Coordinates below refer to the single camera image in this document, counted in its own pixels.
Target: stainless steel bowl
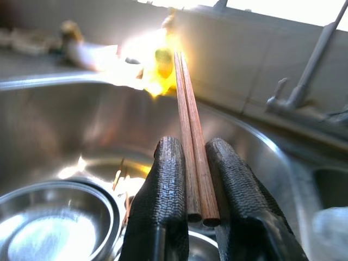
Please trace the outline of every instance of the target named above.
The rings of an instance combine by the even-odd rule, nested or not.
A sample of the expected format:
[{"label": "stainless steel bowl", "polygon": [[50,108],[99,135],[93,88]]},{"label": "stainless steel bowl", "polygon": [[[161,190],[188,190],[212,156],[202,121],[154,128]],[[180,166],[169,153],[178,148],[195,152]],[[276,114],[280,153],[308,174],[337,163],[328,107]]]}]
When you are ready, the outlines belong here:
[{"label": "stainless steel bowl", "polygon": [[0,198],[0,260],[103,260],[113,208],[98,190],[46,182]]},{"label": "stainless steel bowl", "polygon": [[218,244],[209,237],[189,231],[189,261],[220,261]]}]

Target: sink basin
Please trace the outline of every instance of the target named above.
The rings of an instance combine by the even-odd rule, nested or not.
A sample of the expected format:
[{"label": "sink basin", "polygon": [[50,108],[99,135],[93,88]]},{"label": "sink basin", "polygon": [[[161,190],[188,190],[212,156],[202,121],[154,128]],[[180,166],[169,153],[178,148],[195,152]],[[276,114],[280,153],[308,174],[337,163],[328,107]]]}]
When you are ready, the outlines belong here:
[{"label": "sink basin", "polygon": [[[0,83],[0,195],[43,179],[70,177],[69,166],[80,157],[89,175],[109,184],[122,157],[131,177],[146,177],[159,139],[180,137],[175,97],[152,98],[124,86],[69,79]],[[234,147],[300,240],[301,202],[287,157],[243,122],[205,105],[198,104],[198,110],[205,140],[221,137]]]},{"label": "sink basin", "polygon": [[323,208],[348,206],[348,171],[319,169],[314,172]]}]

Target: wooden chopstick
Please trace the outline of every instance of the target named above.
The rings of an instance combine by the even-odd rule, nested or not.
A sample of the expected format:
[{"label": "wooden chopstick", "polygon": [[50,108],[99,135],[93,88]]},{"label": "wooden chopstick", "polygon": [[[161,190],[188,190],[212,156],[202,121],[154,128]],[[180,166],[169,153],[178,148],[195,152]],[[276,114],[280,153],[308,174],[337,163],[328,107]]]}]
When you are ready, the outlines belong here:
[{"label": "wooden chopstick", "polygon": [[187,110],[185,97],[185,82],[183,80],[180,58],[177,53],[174,56],[176,78],[177,78],[177,97],[181,128],[181,142],[185,155],[186,165],[186,198],[187,212],[189,222],[198,222],[202,220],[201,204],[199,201],[198,180],[196,173],[194,147],[191,137],[191,127],[189,113]]},{"label": "wooden chopstick", "polygon": [[[195,165],[203,224],[206,226],[214,227],[220,224],[220,214],[218,210],[218,204],[216,201],[212,176],[210,174],[210,169],[208,165],[206,149],[204,146],[204,138],[200,118],[197,110],[197,104],[185,56],[183,53],[181,53],[180,59],[178,58],[179,55],[175,53],[176,65],[178,64],[178,61],[180,61],[180,67],[176,66],[176,70],[182,72],[177,73],[177,86],[184,86],[183,89],[185,93],[187,111],[191,128],[191,139],[195,156]],[[177,92],[182,92],[182,88],[178,88]]]}]

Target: tiled wall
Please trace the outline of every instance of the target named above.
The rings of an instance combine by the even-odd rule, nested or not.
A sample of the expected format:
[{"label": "tiled wall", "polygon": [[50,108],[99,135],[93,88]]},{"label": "tiled wall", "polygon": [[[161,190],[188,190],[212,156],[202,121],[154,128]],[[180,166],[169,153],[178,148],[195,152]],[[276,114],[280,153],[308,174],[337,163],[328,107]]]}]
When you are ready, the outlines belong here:
[{"label": "tiled wall", "polygon": [[[156,29],[164,8],[131,0],[2,0],[2,22],[57,33],[65,19],[78,22],[88,39],[120,44]],[[178,31],[197,96],[240,113],[273,120],[265,102],[289,77],[288,97],[321,33],[321,27],[234,9],[223,13],[180,11]],[[322,111],[348,103],[348,33],[338,31],[313,79],[310,100]]]}]

